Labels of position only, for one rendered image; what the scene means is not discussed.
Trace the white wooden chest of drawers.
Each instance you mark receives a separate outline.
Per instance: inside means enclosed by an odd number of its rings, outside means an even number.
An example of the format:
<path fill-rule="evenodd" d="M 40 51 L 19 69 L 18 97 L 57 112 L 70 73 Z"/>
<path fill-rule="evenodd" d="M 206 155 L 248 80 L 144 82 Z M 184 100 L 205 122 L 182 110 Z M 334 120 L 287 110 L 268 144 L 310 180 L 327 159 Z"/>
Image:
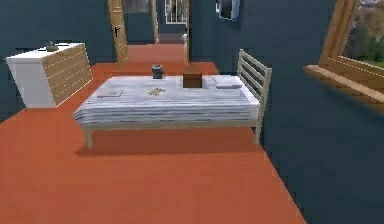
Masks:
<path fill-rule="evenodd" d="M 84 43 L 59 43 L 6 58 L 27 108 L 56 108 L 92 80 Z"/>

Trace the brown box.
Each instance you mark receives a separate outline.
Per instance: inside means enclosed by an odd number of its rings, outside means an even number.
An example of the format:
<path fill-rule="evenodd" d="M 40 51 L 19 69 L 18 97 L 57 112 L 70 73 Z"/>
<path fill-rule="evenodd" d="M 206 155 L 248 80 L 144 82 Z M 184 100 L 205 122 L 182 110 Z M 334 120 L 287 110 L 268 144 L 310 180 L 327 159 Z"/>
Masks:
<path fill-rule="evenodd" d="M 201 88 L 202 74 L 201 73 L 184 73 L 183 87 L 184 88 Z"/>

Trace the wooden room door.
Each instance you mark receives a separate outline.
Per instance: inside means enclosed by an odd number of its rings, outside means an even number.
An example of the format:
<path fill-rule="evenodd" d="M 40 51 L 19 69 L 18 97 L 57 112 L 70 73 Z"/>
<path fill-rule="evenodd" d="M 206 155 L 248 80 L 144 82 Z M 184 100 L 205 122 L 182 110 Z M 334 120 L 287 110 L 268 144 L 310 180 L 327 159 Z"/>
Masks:
<path fill-rule="evenodd" d="M 128 60 L 127 40 L 121 0 L 107 0 L 109 7 L 110 22 L 116 51 L 116 58 L 119 64 Z"/>

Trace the white barred window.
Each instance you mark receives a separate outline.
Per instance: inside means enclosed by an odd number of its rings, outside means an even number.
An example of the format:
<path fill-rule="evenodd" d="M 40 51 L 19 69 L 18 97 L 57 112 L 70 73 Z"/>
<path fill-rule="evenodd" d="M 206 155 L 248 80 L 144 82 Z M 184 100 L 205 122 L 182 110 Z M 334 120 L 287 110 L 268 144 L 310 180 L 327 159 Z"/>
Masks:
<path fill-rule="evenodd" d="M 185 24 L 185 0 L 165 0 L 165 18 L 167 24 Z"/>

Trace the grey pillow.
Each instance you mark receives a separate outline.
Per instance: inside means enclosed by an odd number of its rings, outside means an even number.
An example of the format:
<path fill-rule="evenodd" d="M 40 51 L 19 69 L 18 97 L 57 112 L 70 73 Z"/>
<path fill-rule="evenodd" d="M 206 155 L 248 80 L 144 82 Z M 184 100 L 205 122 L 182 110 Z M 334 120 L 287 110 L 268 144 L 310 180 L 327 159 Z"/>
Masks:
<path fill-rule="evenodd" d="M 212 80 L 217 89 L 237 89 L 242 86 L 235 76 L 214 76 Z"/>

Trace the grey striped bed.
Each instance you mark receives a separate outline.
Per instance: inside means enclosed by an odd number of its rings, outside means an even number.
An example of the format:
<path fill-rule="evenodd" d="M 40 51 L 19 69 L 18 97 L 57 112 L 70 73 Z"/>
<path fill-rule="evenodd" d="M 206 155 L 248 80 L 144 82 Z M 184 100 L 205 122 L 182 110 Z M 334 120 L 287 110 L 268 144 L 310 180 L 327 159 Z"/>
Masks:
<path fill-rule="evenodd" d="M 74 112 L 87 143 L 98 130 L 140 130 L 177 128 L 250 127 L 255 142 L 266 109 L 272 69 L 241 50 L 238 53 L 237 89 L 217 89 L 204 75 L 201 88 L 184 88 L 182 76 L 115 76 L 107 79 Z M 148 94 L 154 88 L 165 90 L 159 96 Z M 120 97 L 98 98 L 102 89 L 120 89 Z"/>

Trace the wooden framed window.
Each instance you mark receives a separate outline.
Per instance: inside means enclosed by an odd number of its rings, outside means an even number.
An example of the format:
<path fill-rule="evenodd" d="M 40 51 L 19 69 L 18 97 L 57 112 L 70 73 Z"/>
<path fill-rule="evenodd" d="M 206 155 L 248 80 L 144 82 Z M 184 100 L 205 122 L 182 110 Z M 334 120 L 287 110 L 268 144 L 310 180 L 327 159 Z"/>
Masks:
<path fill-rule="evenodd" d="M 336 0 L 312 77 L 384 111 L 384 0 Z"/>

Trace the grey flat book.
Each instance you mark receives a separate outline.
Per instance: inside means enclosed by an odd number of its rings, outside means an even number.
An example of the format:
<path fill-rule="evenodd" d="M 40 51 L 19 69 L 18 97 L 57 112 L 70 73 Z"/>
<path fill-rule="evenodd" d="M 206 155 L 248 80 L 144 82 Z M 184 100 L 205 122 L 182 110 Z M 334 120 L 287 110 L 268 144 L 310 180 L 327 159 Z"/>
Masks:
<path fill-rule="evenodd" d="M 98 90 L 96 92 L 96 96 L 98 98 L 105 98 L 105 97 L 120 97 L 122 95 L 123 91 L 120 89 L 102 89 Z"/>

